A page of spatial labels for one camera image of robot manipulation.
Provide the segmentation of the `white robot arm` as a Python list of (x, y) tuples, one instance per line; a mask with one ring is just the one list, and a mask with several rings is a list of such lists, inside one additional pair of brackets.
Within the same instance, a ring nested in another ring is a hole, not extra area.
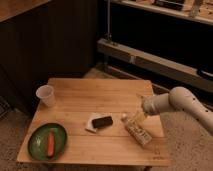
[(147, 116), (164, 112), (184, 111), (213, 136), (213, 111), (206, 108), (197, 97), (185, 87), (174, 87), (168, 93), (142, 97), (141, 111), (131, 117), (144, 121)]

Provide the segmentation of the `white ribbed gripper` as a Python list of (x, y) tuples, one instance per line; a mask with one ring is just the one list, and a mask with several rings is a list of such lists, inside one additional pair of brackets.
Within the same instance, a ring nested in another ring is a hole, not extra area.
[[(143, 97), (142, 105), (143, 111), (150, 116), (158, 114), (156, 106), (151, 97)], [(137, 111), (131, 118), (130, 121), (135, 124), (142, 124), (143, 121), (147, 118), (147, 115), (143, 111)]]

